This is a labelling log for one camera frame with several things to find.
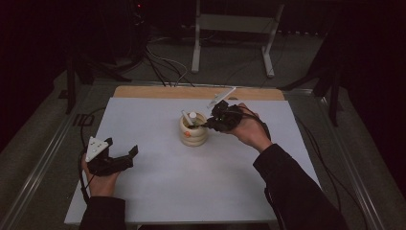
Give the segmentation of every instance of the white table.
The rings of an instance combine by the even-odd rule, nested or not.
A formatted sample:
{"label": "white table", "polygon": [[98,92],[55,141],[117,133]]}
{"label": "white table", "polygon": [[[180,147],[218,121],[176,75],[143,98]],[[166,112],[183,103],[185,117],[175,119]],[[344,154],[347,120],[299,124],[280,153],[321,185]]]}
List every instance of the white table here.
{"label": "white table", "polygon": [[[234,136],[213,130],[200,147],[186,147],[180,142],[180,111],[195,110],[209,117],[211,111],[206,108],[209,101],[111,98],[97,138],[113,138],[110,147],[113,157],[139,146],[134,167],[121,173],[117,182],[116,196],[126,200],[126,222],[174,224],[276,219],[263,194],[265,184],[252,166],[258,156],[254,149]],[[273,141],[291,153],[318,182],[288,102],[244,102],[268,124]],[[85,208],[77,187],[65,222],[79,224]]]}

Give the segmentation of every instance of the white stick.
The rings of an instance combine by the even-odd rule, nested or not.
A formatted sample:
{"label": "white stick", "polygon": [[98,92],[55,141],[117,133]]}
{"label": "white stick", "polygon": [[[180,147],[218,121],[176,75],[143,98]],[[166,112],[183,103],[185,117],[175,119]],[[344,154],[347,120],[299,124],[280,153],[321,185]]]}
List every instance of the white stick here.
{"label": "white stick", "polygon": [[191,118],[188,116],[188,114],[185,112],[185,110],[182,110],[182,114],[185,117],[186,121],[189,123],[189,126],[194,126]]}

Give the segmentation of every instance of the dark background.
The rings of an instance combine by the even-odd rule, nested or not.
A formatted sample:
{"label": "dark background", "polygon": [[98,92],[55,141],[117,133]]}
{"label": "dark background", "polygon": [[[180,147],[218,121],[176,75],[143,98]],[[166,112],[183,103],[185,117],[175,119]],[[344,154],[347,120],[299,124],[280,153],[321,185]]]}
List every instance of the dark background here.
{"label": "dark background", "polygon": [[[242,7],[245,1],[240,0],[202,2],[202,9],[208,12],[224,11],[225,6],[230,14],[268,15],[271,11],[258,8],[264,5],[259,0],[250,1],[251,8]],[[111,32],[102,20],[120,18],[114,13],[103,13],[105,8],[101,5],[110,3],[106,0],[1,3],[0,150],[52,92],[54,78],[66,68],[69,44],[82,42],[83,47],[114,59],[111,56],[119,53],[120,47],[111,42],[123,45],[129,42],[123,41],[125,36],[107,39]],[[173,37],[181,37],[182,25],[194,22],[195,5],[191,0],[154,0],[143,8],[147,23]],[[341,85],[348,89],[399,189],[406,195],[402,179],[406,174],[404,12],[405,3],[400,1],[289,2],[279,29],[284,35],[299,32],[326,37],[311,69],[337,63],[343,67]],[[119,25],[116,34],[127,33],[123,21],[116,23]]]}

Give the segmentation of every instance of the metal stand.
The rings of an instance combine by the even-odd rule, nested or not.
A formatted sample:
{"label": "metal stand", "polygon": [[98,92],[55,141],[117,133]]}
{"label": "metal stand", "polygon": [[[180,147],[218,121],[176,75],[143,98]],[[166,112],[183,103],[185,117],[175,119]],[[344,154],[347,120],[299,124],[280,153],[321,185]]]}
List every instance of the metal stand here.
{"label": "metal stand", "polygon": [[192,72],[199,72],[200,63],[200,30],[233,31],[247,33],[269,34],[268,43],[263,46],[262,56],[268,78],[275,77],[269,52],[278,29],[284,5],[278,6],[274,18],[271,17],[249,17],[206,14],[200,12],[200,0],[196,0],[196,25],[194,37],[194,51],[192,60]]}

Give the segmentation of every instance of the hand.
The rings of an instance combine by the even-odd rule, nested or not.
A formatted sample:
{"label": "hand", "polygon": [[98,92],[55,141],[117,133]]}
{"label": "hand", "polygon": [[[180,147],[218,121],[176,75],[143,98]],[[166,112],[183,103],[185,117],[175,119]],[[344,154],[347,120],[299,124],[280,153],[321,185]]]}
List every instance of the hand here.
{"label": "hand", "polygon": [[[248,107],[244,103],[240,103],[238,107],[246,114],[259,117],[258,113],[253,114],[250,110],[248,110]],[[253,147],[259,151],[259,153],[263,152],[273,144],[272,141],[267,137],[262,125],[254,118],[247,116],[242,117],[241,122],[237,127],[225,133],[235,135],[239,141],[245,145]]]}
{"label": "hand", "polygon": [[116,187],[117,177],[120,172],[115,172],[108,176],[96,176],[89,172],[87,163],[84,160],[86,154],[81,157],[81,167],[86,173],[87,181],[89,183],[90,196],[113,196]]}

